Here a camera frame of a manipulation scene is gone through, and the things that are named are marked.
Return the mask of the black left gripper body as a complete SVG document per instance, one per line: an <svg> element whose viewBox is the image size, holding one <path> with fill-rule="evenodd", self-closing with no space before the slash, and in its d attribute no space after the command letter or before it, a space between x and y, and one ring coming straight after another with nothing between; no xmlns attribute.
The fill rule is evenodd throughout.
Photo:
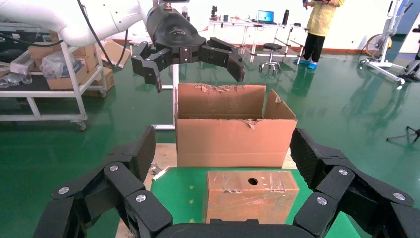
<svg viewBox="0 0 420 238"><path fill-rule="evenodd" d="M146 20L146 29L158 51L165 53L168 64L199 62L199 51L206 39L175 9L163 6L152 9Z"/></svg>

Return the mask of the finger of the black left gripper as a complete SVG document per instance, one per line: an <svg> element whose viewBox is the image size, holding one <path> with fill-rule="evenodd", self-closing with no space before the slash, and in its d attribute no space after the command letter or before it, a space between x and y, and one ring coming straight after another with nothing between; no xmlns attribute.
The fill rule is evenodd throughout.
<svg viewBox="0 0 420 238"><path fill-rule="evenodd" d="M226 68L237 82L244 80L245 67L237 47L217 37L210 37L200 47L200 61Z"/></svg>
<svg viewBox="0 0 420 238"><path fill-rule="evenodd" d="M146 84L154 85L162 92L160 73L171 65L171 50L157 49L147 41L142 41L131 56L133 72L144 78Z"/></svg>

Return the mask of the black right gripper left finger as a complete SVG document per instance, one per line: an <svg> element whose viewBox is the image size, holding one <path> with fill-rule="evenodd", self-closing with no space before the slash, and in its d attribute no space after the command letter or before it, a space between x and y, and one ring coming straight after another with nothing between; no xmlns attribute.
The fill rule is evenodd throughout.
<svg viewBox="0 0 420 238"><path fill-rule="evenodd" d="M103 162L52 193L33 236L84 238L100 216L115 209L137 238L155 238L172 215L146 190L156 149L155 129L146 127L131 143L115 146Z"/></svg>

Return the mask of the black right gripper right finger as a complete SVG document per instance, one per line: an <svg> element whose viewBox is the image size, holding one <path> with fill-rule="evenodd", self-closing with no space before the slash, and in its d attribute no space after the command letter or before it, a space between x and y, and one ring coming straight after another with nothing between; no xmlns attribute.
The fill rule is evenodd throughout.
<svg viewBox="0 0 420 238"><path fill-rule="evenodd" d="M408 194L360 171L339 149L316 143L303 128L293 131L290 149L312 191L295 226L323 238L343 212L374 238L419 237L420 211Z"/></svg>

